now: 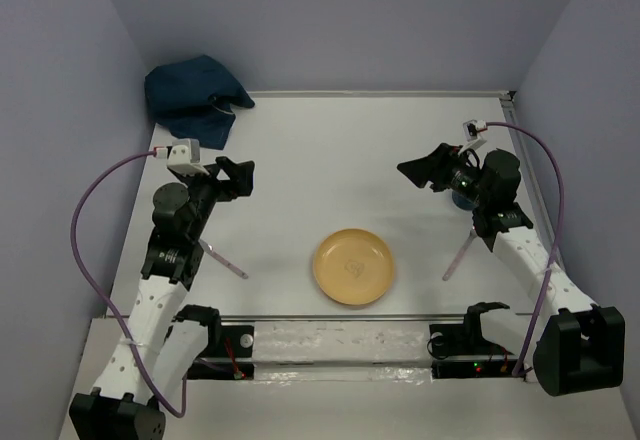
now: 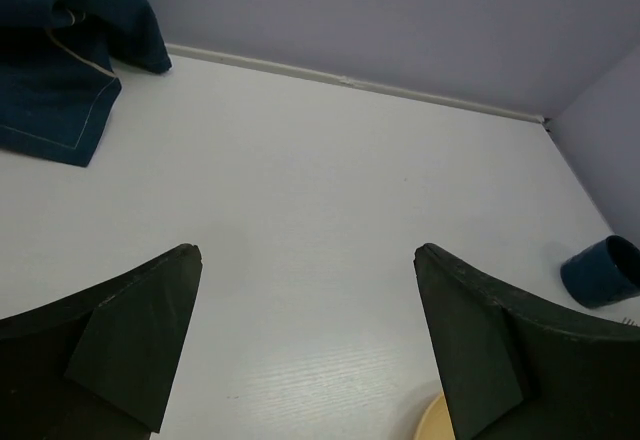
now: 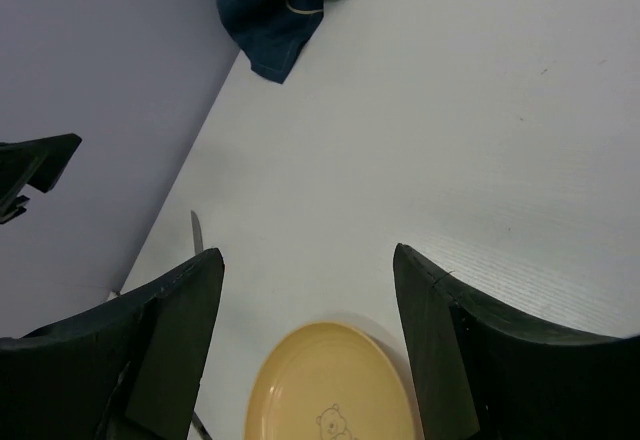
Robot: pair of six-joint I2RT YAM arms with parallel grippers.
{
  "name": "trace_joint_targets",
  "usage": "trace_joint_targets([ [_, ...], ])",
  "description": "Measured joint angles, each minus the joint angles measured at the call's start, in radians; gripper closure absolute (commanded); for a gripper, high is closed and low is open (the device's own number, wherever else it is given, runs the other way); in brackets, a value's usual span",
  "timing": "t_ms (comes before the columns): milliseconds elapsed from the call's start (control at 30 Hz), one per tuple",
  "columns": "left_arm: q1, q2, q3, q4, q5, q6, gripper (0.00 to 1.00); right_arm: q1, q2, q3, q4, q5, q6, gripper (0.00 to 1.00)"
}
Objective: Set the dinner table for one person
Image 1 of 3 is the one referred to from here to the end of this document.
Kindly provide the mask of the dark blue mug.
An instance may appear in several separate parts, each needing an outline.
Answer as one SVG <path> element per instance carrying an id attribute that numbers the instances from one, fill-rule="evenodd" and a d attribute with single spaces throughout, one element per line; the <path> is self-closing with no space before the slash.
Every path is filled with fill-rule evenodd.
<path id="1" fill-rule="evenodd" d="M 473 211 L 476 208 L 476 204 L 474 202 L 468 200 L 456 191 L 451 192 L 451 198 L 454 205 L 463 211 Z"/>

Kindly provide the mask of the pink handled fork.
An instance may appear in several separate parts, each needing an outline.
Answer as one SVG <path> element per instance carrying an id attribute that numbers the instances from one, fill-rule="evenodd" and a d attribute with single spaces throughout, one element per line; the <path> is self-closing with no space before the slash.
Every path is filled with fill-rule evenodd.
<path id="1" fill-rule="evenodd" d="M 450 263 L 450 265 L 448 266 L 448 268 L 444 272 L 444 274 L 442 276 L 442 280 L 443 281 L 448 281 L 454 275 L 456 269 L 458 268 L 458 266 L 462 262 L 466 252 L 468 251 L 468 249 L 470 248 L 470 246 L 472 245 L 473 241 L 476 238 L 477 238 L 476 231 L 474 229 L 471 229 L 470 232 L 469 232 L 468 237 L 466 238 L 466 240 L 464 241 L 462 246 L 459 248 L 458 252 L 456 253 L 456 255 L 454 257 L 454 259 L 452 260 L 452 262 Z"/>

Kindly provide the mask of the pink handled knife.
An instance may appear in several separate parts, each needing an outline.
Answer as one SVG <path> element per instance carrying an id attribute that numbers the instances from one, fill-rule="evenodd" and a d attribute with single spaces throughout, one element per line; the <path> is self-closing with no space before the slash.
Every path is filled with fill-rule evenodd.
<path id="1" fill-rule="evenodd" d="M 230 270 L 231 272 L 233 272 L 236 276 L 242 278 L 242 279 L 248 279 L 249 276 L 246 272 L 244 272 L 242 269 L 240 269 L 238 266 L 236 266 L 235 264 L 233 264 L 232 262 L 230 262 L 228 259 L 226 259 L 225 257 L 223 257 L 221 254 L 219 254 L 218 252 L 216 252 L 212 246 L 207 243 L 204 240 L 200 240 L 199 241 L 200 246 L 203 248 L 204 252 L 209 255 L 211 258 L 213 258 L 216 262 L 220 263 L 221 265 L 223 265 L 225 268 L 227 268 L 228 270 Z"/>

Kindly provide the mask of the dark blue cloth placemat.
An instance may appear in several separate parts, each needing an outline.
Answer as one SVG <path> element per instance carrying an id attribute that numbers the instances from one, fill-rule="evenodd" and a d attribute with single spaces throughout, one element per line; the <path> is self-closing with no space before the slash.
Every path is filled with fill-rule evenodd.
<path id="1" fill-rule="evenodd" d="M 225 148 L 235 107 L 251 109 L 254 100 L 220 62 L 208 55 L 161 65 L 144 79 L 148 113 L 178 139 L 196 139 L 204 148 Z"/>

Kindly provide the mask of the yellow round plate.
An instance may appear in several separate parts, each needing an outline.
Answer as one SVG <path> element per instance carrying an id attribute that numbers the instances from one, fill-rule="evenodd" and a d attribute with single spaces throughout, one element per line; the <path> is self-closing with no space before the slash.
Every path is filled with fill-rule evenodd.
<path id="1" fill-rule="evenodd" d="M 334 232 L 320 243 L 313 255 L 312 272 L 327 297 L 361 307 L 376 302 L 391 288 L 395 262 L 379 236 L 351 228 Z"/>

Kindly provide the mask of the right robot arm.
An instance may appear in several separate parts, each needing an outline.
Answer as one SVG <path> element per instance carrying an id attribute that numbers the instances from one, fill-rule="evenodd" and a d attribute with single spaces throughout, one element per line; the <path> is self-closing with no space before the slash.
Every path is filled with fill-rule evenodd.
<path id="1" fill-rule="evenodd" d="M 519 354 L 514 375 L 533 373 L 550 396 L 614 388 L 624 377 L 625 320 L 583 293 L 542 244 L 516 201 L 520 161 L 495 149 L 482 164 L 473 152 L 440 144 L 429 155 L 398 164 L 416 187 L 451 190 L 473 206 L 476 236 L 519 281 L 534 303 L 528 322 L 509 320 L 500 307 L 460 328 L 462 344 L 482 352 L 493 343 Z"/>

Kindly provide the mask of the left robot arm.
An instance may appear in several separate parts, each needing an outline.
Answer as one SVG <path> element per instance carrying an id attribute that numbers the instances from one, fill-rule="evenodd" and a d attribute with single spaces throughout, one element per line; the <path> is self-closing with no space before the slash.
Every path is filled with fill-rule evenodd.
<path id="1" fill-rule="evenodd" d="M 153 229 L 129 316 L 94 289 L 121 337 L 91 391 L 71 401 L 69 416 L 81 439 L 162 438 L 166 417 L 186 414 L 189 369 L 221 343 L 218 310 L 186 298 L 205 254 L 201 236 L 214 206 L 251 195 L 255 164 L 220 156 L 209 165 L 178 160 L 167 167 L 176 180 L 153 195 Z"/>

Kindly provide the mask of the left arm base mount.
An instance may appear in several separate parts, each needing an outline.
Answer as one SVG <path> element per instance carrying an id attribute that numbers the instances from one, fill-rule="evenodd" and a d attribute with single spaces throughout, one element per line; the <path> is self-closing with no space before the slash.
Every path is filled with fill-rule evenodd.
<path id="1" fill-rule="evenodd" d="M 198 305 L 183 307 L 174 317 L 177 327 L 192 323 L 204 330 L 205 348 L 187 371 L 188 380 L 253 380 L 253 324 L 224 323 L 217 309 Z"/>

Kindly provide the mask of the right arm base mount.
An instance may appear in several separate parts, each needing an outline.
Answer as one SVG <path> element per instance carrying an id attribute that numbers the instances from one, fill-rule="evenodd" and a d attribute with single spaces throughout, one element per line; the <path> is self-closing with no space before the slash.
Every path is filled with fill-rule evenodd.
<path id="1" fill-rule="evenodd" d="M 520 354 L 528 318 L 502 302 L 479 302 L 460 321 L 429 326 L 427 352 L 437 380 L 508 378 Z"/>

